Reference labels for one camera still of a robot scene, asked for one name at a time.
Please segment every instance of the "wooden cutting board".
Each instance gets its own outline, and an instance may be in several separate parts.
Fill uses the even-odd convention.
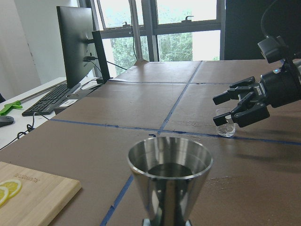
[[[0,182],[8,179],[22,189],[0,206],[0,226],[47,226],[81,188],[78,180],[0,162]]]

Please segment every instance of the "clear shot glass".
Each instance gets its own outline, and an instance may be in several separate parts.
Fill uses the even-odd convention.
[[[217,109],[215,111],[216,115],[221,115],[221,114],[225,114],[225,113],[228,113],[230,112],[231,109],[230,108],[220,108],[220,109]],[[235,126],[236,124],[233,123],[233,124],[223,124],[221,126],[217,126],[216,127],[216,132],[218,135],[221,135],[223,137],[231,137],[235,134]]]

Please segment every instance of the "computer mouse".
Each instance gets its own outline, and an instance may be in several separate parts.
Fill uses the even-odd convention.
[[[0,127],[13,124],[14,121],[15,121],[14,118],[11,116],[7,116],[7,115],[0,116]]]

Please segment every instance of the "white wall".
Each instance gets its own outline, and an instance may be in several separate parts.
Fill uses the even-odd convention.
[[[77,7],[77,0],[15,0],[15,3],[41,83],[66,76],[56,6]]]
[[[77,0],[0,0],[0,92],[9,99],[65,76],[56,6]]]
[[[13,0],[0,0],[0,92],[5,99],[40,85]]]

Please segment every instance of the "keyboard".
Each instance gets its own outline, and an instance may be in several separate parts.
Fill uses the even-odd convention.
[[[73,93],[79,86],[80,83],[70,89],[67,88],[67,83],[57,85],[33,106],[24,111],[22,116],[32,116],[34,112],[43,115],[51,114],[66,99],[66,96]]]

